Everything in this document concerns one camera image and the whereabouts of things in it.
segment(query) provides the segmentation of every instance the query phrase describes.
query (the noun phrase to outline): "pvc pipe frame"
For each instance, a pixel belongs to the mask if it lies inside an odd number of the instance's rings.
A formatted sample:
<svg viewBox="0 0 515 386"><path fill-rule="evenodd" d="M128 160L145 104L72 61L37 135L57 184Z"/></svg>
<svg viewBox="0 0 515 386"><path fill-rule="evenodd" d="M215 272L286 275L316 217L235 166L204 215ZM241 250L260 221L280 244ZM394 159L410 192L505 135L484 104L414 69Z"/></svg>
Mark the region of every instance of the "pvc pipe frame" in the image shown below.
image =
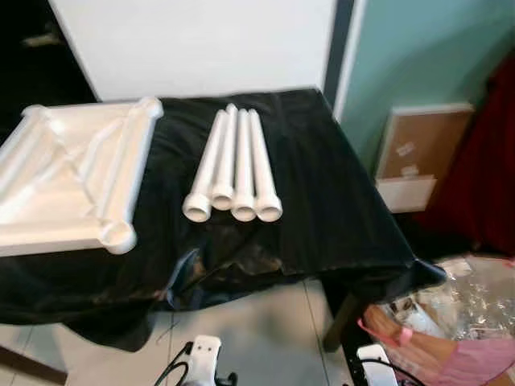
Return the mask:
<svg viewBox="0 0 515 386"><path fill-rule="evenodd" d="M257 196L255 210L260 220L269 223L281 217L282 204L275 191L274 177L270 168L270 160L266 151L265 136L263 135L259 115L256 110L250 110L249 116Z"/></svg>
<svg viewBox="0 0 515 386"><path fill-rule="evenodd" d="M238 113L236 192L231 209L233 216L240 221L251 221L256 217L250 147L249 113L240 110Z"/></svg>
<svg viewBox="0 0 515 386"><path fill-rule="evenodd" d="M225 129L218 171L212 188L212 205L221 211L226 211L233 205L234 153L238 109L235 105L230 104L225 111L228 114L227 128Z"/></svg>
<svg viewBox="0 0 515 386"><path fill-rule="evenodd" d="M220 152L220 143L224 136L227 119L228 115L223 110L219 110L216 114L193 181L192 190L183 203L184 215L196 223L203 223L211 216L212 177L215 172L216 160Z"/></svg>

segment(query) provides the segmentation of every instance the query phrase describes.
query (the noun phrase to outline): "white tile floor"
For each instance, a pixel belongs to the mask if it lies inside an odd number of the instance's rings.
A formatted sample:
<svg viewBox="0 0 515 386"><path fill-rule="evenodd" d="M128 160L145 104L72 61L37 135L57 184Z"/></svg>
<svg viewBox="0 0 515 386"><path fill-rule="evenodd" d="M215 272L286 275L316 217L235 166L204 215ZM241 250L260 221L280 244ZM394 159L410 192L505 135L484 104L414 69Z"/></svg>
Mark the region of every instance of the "white tile floor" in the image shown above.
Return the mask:
<svg viewBox="0 0 515 386"><path fill-rule="evenodd" d="M0 344L67 370L68 386L151 386L175 353L199 334L220 337L218 373L236 372L240 386L352 384L341 349L330 355L321 350L331 320L321 284L305 281L206 310L159 313L152 336L137 353L97 346L61 325L0 326ZM172 373L167 385L178 378ZM0 368L4 385L49 384Z"/></svg>

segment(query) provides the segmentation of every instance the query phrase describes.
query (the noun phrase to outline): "wooden table leg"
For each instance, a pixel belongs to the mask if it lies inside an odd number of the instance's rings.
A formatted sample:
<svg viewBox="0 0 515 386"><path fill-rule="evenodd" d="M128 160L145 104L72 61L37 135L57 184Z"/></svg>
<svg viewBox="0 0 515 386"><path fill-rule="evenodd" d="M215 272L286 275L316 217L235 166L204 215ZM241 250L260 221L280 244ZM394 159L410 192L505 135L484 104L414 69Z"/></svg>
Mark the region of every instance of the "wooden table leg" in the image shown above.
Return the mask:
<svg viewBox="0 0 515 386"><path fill-rule="evenodd" d="M0 366L55 384L66 384L68 374L0 346Z"/></svg>
<svg viewBox="0 0 515 386"><path fill-rule="evenodd" d="M356 321L365 312L368 304L360 301L352 294L348 294L341 304L327 334L323 337L323 349L325 351L336 351L341 345L341 339L345 336L352 336L356 329Z"/></svg>

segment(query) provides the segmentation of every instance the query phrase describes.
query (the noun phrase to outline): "black cloth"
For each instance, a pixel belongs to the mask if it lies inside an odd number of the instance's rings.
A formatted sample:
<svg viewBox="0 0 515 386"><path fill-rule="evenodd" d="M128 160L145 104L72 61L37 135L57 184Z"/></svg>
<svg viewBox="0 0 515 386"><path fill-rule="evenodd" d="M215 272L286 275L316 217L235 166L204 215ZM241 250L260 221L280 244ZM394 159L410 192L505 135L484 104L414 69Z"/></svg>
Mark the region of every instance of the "black cloth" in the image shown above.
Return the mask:
<svg viewBox="0 0 515 386"><path fill-rule="evenodd" d="M282 218L237 222L181 211L213 118L233 102L262 119ZM97 343L137 350L168 289L176 310L330 272L367 302L444 280L413 256L318 90L162 99L134 213L136 247L0 258L0 322L62 322Z"/></svg>

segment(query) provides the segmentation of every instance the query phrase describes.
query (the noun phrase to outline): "electrical cable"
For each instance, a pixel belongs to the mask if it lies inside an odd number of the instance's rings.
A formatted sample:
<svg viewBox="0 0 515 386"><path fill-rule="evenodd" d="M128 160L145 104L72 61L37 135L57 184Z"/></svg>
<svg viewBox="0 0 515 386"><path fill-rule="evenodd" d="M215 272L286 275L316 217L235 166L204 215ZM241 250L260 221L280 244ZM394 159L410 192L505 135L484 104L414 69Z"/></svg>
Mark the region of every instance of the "electrical cable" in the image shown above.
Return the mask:
<svg viewBox="0 0 515 386"><path fill-rule="evenodd" d="M164 369L164 371L159 376L158 380L155 381L154 386L158 386L159 384L161 384L161 382L163 382L168 377L168 375L171 372L173 372L176 368L180 368L181 366L184 366L184 373L180 377L179 382L175 385L175 386L180 386L184 382L184 379L186 378L187 372L189 370L189 366L184 361L183 362L178 362L178 363L176 363L175 361L182 354L190 354L192 352L192 348L193 348L193 342L186 343L184 345L184 347L181 349L181 351L179 351L179 354L177 354L175 356L175 358L170 362L170 364L168 364L167 368Z"/></svg>
<svg viewBox="0 0 515 386"><path fill-rule="evenodd" d="M405 376L409 376L412 380L414 380L418 384L418 386L426 386L420 379L418 379L416 376L410 374L406 370L400 368L399 366L395 366L394 364L391 364L388 362L383 362L380 359L372 359L372 358L360 359L360 363L379 363L384 366L388 366L389 368L392 368L396 372L400 372L401 374L403 374Z"/></svg>

